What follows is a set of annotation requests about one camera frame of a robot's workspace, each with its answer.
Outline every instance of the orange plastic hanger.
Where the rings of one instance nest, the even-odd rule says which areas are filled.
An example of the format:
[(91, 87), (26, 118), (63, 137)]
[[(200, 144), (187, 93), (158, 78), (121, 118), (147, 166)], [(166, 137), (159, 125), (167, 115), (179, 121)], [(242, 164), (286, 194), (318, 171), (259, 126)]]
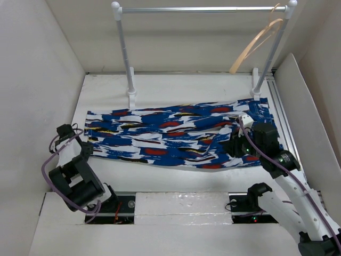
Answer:
[[(243, 52), (239, 55), (239, 57), (237, 58), (237, 60), (234, 62), (234, 64), (232, 65), (232, 67), (230, 68), (230, 73), (231, 74), (235, 74), (238, 70), (238, 68), (240, 67), (240, 65), (242, 64), (242, 62), (249, 57), (254, 51), (256, 51), (266, 40), (268, 40), (271, 36), (273, 36), (274, 34), (276, 34), (278, 32), (278, 30), (280, 29), (280, 27), (282, 26), (283, 20), (282, 19), (275, 19), (274, 21), (271, 21), (271, 15), (273, 13), (273, 11), (280, 6), (280, 4), (275, 5), (275, 7), (271, 10), (270, 15), (269, 15), (269, 24), (263, 28), (263, 30), (261, 32), (258, 33), (258, 35), (249, 43), (248, 46), (246, 46), (246, 48), (243, 50)], [(266, 35), (270, 30), (272, 30), (274, 27), (276, 27), (275, 30), (273, 30), (273, 32), (268, 35), (268, 37), (266, 39), (264, 39), (261, 43), (259, 43), (252, 51), (251, 49), (254, 47), (254, 45), (257, 43), (257, 41), (262, 38), (264, 35)]]

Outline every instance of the patterned fabric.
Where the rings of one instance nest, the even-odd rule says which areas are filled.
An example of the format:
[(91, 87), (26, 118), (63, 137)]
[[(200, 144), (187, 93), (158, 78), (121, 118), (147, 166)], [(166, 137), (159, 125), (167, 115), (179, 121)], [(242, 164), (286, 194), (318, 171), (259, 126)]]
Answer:
[(255, 123), (274, 123), (267, 98), (166, 108), (88, 111), (85, 135), (93, 156), (162, 166), (203, 169), (260, 165), (258, 158), (233, 158), (221, 142), (239, 128), (242, 112)]

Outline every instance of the floor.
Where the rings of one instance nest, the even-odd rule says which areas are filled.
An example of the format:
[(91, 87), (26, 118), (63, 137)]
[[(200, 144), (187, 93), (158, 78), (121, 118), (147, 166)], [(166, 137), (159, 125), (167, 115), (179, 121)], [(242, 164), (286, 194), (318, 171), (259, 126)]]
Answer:
[[(136, 107), (250, 98), (248, 74), (135, 75)], [(87, 75), (75, 111), (74, 123), (84, 127), (88, 110), (128, 107), (124, 75)], [(268, 97), (285, 148), (292, 148), (278, 99), (267, 82)], [(102, 182), (116, 191), (246, 191), (266, 182), (279, 197), (283, 193), (261, 167), (224, 171), (181, 170), (90, 158)], [(30, 256), (43, 255), (299, 255), (289, 234), (277, 224), (256, 225), (85, 225), (84, 215), (72, 213), (54, 193), (47, 193)]]

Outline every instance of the white clothes rack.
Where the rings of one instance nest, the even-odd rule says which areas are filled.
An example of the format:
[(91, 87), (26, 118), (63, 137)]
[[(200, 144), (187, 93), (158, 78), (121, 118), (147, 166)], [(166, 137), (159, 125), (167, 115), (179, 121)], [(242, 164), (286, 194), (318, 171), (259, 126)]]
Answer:
[[(297, 6), (297, 0), (290, 0), (286, 6), (278, 6), (274, 12), (284, 12), (285, 17), (283, 24), (278, 31), (273, 45), (271, 47), (269, 56), (266, 59), (264, 68), (261, 75), (258, 75), (258, 68), (253, 70), (253, 84), (250, 90), (250, 94), (255, 98), (259, 99), (261, 95), (261, 86), (265, 75), (271, 65), (273, 57), (276, 53), (278, 45), (282, 39), (283, 33), (287, 26), (289, 19), (291, 18), (295, 7)], [(121, 7), (118, 2), (111, 4), (113, 10), (113, 16), (116, 20), (116, 25), (119, 33), (119, 40), (123, 55), (124, 66), (128, 81), (128, 95), (129, 95), (129, 108), (135, 108), (135, 97), (136, 88), (134, 87), (134, 68), (130, 66), (126, 44), (124, 41), (123, 27), (122, 27), (122, 15), (124, 13), (225, 13), (225, 12), (271, 12), (274, 7), (154, 7), (154, 8), (125, 8)]]

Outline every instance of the horizontal bar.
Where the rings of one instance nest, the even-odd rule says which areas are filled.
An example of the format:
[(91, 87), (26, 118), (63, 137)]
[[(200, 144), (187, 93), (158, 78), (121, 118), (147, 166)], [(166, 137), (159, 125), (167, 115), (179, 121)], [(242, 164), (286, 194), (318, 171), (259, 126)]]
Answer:
[[(219, 13), (219, 12), (270, 12), (273, 7), (155, 7), (125, 8), (122, 13)], [(285, 6), (278, 6), (274, 12), (285, 12)]]

